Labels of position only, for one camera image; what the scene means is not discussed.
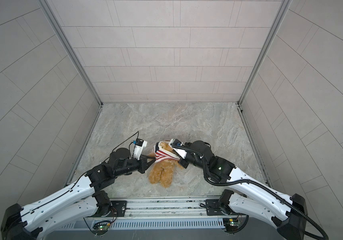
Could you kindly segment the red white striped knit sweater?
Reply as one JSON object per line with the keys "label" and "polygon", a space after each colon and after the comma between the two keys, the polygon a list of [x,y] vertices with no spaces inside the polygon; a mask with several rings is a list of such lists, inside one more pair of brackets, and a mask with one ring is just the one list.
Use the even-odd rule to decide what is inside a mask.
{"label": "red white striped knit sweater", "polygon": [[153,147],[153,153],[155,154],[155,162],[159,163],[165,160],[179,161],[180,157],[169,145],[169,141],[160,141]]}

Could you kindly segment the tan plush teddy bear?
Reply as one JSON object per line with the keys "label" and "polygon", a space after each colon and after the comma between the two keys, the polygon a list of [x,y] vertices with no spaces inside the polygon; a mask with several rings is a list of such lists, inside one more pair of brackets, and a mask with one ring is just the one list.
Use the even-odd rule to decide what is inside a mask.
{"label": "tan plush teddy bear", "polygon": [[[153,149],[149,156],[155,157]],[[169,188],[173,182],[176,166],[182,168],[182,166],[179,165],[178,161],[174,160],[165,160],[159,163],[155,162],[148,177],[149,182],[151,184],[160,184],[163,188]]]}

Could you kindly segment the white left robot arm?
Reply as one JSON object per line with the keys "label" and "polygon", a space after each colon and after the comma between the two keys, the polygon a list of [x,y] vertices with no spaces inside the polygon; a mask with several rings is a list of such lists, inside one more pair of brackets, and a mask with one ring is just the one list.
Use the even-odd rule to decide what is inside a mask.
{"label": "white left robot arm", "polygon": [[21,206],[6,209],[0,227],[3,240],[41,240],[56,229],[80,218],[103,217],[110,213],[112,203],[104,188],[115,179],[145,171],[155,162],[154,156],[132,158],[126,148],[112,152],[107,161],[86,171],[77,181],[63,189]]}

